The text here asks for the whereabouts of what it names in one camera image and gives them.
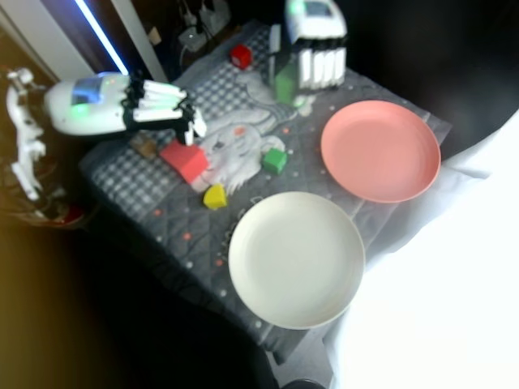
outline orange dot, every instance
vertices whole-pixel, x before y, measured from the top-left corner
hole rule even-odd
[[[235,134],[236,136],[242,136],[243,134],[245,134],[245,127],[243,127],[243,126],[236,127],[236,128],[234,129],[234,134]]]

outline white plate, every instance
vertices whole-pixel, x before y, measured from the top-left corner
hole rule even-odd
[[[337,205],[288,192],[256,204],[240,220],[229,269],[252,312],[278,327],[307,329],[348,307],[364,273],[364,247]]]

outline red cube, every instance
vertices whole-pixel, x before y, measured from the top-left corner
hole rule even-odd
[[[230,52],[230,61],[236,67],[244,70],[252,63],[252,51],[245,45],[237,45]]]
[[[161,157],[190,184],[209,166],[204,150],[184,146],[176,139],[161,151]]]

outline plate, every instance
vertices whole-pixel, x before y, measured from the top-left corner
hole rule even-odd
[[[387,101],[362,101],[326,124],[321,152],[330,174],[346,190],[377,203],[412,199],[440,171],[440,146],[429,126]]]
[[[240,220],[229,270],[252,312],[301,330],[345,311],[360,285],[364,258],[357,228],[336,204],[287,192],[261,201]]]

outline gray floor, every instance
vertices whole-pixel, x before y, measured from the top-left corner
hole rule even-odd
[[[268,353],[268,360],[280,387],[300,378],[311,379],[329,387],[332,368],[323,344],[323,337],[328,329],[329,325],[309,331],[283,365],[277,365],[272,354]]]

